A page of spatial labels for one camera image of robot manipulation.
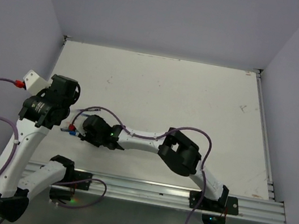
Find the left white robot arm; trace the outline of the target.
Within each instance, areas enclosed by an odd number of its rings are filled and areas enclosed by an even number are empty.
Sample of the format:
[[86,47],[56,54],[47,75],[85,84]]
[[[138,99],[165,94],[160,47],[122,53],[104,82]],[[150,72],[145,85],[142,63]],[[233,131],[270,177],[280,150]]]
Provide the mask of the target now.
[[17,221],[30,201],[49,185],[73,182],[74,162],[60,155],[25,178],[22,173],[53,126],[69,116],[81,91],[73,79],[56,74],[49,83],[33,70],[15,85],[31,96],[23,102],[14,133],[0,156],[0,218],[10,222]]

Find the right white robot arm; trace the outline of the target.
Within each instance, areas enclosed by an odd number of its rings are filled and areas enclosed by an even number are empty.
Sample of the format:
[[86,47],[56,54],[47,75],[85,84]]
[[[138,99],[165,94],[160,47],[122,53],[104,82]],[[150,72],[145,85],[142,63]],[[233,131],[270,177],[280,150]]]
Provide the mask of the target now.
[[198,145],[179,129],[170,128],[166,133],[141,132],[124,125],[110,126],[100,116],[92,115],[82,122],[78,132],[82,141],[95,147],[157,154],[172,172],[189,177],[204,190],[210,209],[218,211],[227,205],[229,189],[205,165],[212,146],[201,156]]

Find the blue capped pen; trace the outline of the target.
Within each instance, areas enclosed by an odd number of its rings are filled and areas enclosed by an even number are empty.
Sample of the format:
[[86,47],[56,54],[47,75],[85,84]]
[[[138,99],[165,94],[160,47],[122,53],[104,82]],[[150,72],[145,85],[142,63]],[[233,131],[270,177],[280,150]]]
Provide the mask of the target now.
[[69,131],[69,135],[80,137],[81,135],[78,132]]

